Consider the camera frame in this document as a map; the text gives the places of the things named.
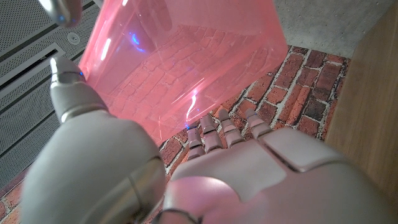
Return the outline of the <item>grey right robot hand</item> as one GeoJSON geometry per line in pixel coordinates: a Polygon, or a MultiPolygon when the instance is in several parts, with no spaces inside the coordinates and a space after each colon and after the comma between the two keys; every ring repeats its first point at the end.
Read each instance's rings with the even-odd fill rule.
{"type": "Polygon", "coordinates": [[[82,14],[80,0],[39,0],[44,11],[59,26],[74,27],[82,14]]]}

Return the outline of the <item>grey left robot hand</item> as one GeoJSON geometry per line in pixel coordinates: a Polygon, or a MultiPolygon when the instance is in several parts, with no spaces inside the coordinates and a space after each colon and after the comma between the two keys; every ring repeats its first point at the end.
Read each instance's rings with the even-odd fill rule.
{"type": "Polygon", "coordinates": [[[243,139],[225,110],[227,147],[210,122],[188,129],[189,158],[171,178],[139,124],[113,116],[80,68],[50,60],[60,127],[22,187],[22,223],[396,223],[371,180],[342,154],[253,110],[243,139]]]}

